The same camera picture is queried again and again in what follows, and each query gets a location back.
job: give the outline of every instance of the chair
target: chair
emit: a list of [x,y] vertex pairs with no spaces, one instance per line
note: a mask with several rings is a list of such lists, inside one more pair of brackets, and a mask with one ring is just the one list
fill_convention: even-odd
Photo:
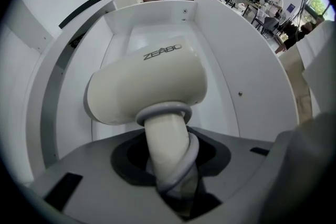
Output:
[[271,17],[266,17],[262,26],[261,34],[269,32],[274,36],[273,31],[276,29],[276,26],[279,24],[279,20]]

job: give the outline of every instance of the black shirt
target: black shirt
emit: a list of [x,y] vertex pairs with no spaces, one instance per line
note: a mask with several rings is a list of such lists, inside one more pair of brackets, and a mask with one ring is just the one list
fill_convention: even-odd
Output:
[[[302,31],[298,32],[298,41],[303,39],[307,33],[304,33]],[[286,46],[286,49],[288,50],[289,48],[293,47],[295,43],[297,42],[296,40],[296,34],[292,35],[290,38],[288,38],[284,44]]]

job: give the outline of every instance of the white panel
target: white panel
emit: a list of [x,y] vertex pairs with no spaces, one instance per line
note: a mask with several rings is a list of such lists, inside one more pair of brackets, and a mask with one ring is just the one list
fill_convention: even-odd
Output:
[[293,129],[298,115],[292,88],[262,35],[222,2],[195,1],[195,22],[222,69],[240,136],[274,141]]
[[131,31],[135,25],[153,22],[194,20],[196,3],[185,0],[164,0],[117,9],[105,15],[114,34]]
[[39,53],[53,39],[22,0],[12,0],[6,15],[6,24],[19,39]]
[[43,99],[51,72],[64,48],[75,33],[92,17],[96,17],[108,9],[108,6],[110,7],[109,10],[111,10],[113,8],[111,6],[112,1],[101,0],[75,17],[63,28],[58,38],[48,44],[36,63],[27,88],[28,98],[25,101],[26,110],[24,112],[26,114],[28,156],[34,177],[39,176],[45,170],[42,151],[40,149],[40,122]]
[[[115,36],[119,36],[118,40],[114,41],[115,36],[113,37],[107,52],[113,56],[106,57],[104,65],[120,59],[124,55],[125,49],[129,54],[154,42],[161,42],[180,35],[183,35],[198,52],[208,78],[207,95],[201,104],[192,107],[193,116],[188,125],[238,136],[235,110],[223,74],[201,30],[193,22],[141,24],[135,26],[130,35],[128,33],[117,34]],[[119,126],[108,126],[93,122],[93,126],[95,126],[93,133],[95,133],[94,136],[97,139],[142,128],[135,122]]]
[[39,53],[24,44],[7,26],[0,40],[0,140],[12,176],[33,181],[24,130],[24,98]]
[[60,90],[56,145],[59,158],[92,141],[91,119],[83,106],[83,96],[92,74],[97,71],[113,33],[101,17],[78,45],[64,76]]

